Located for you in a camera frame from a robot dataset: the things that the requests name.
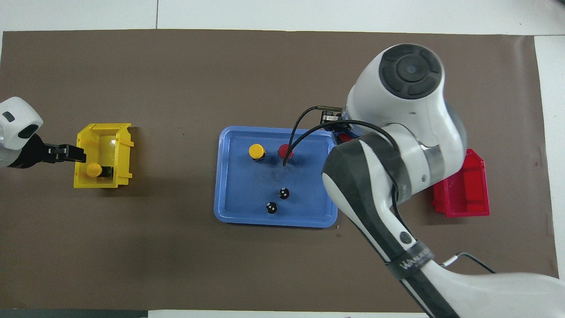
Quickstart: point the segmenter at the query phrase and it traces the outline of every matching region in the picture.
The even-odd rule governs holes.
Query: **brown paper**
[[[342,106],[367,63],[414,42],[485,159],[490,217],[446,219],[425,190],[400,205],[442,262],[557,276],[533,37],[266,31],[5,32],[0,100],[41,115],[46,143],[131,122],[130,185],[73,189],[74,165],[0,170],[0,307],[416,312],[353,224],[230,225],[213,213],[220,131],[291,127]],[[308,115],[301,127],[318,123]],[[463,259],[460,273],[485,273]]]

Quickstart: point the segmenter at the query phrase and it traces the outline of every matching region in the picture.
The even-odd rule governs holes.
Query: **yellow cap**
[[[265,154],[265,148],[263,148],[260,144],[253,144],[249,147],[249,156],[255,160],[263,158]]]
[[[102,167],[96,162],[91,162],[86,166],[86,174],[91,178],[96,178],[102,173]]]

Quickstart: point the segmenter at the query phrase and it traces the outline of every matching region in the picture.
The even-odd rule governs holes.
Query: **blue tray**
[[[286,167],[277,151],[288,143],[291,129],[230,126],[220,134],[214,214],[223,222],[328,227],[336,222],[337,207],[325,191],[321,170],[334,143],[332,134],[316,131],[301,141]],[[297,130],[295,139],[306,130]],[[261,144],[267,156],[253,161],[249,146]],[[282,200],[280,188],[290,196]],[[278,205],[267,213],[270,201]]]

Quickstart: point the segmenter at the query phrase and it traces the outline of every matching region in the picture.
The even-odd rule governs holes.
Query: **black strap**
[[[386,264],[386,267],[397,280],[404,280],[419,272],[435,255],[422,242],[416,242],[404,254]]]
[[[369,132],[359,139],[371,147],[385,171],[390,174],[390,178],[398,190],[397,198],[393,199],[396,199],[397,203],[408,200],[412,195],[412,184],[410,183],[408,169],[399,151],[394,149],[381,135],[374,132]]]

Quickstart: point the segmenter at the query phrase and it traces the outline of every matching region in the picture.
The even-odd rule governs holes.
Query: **yellow bin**
[[[86,163],[75,163],[75,188],[117,188],[127,185],[129,173],[129,151],[133,147],[128,127],[130,123],[90,124],[79,132],[77,147],[84,149]],[[114,168],[111,177],[91,177],[86,173],[89,164]]]

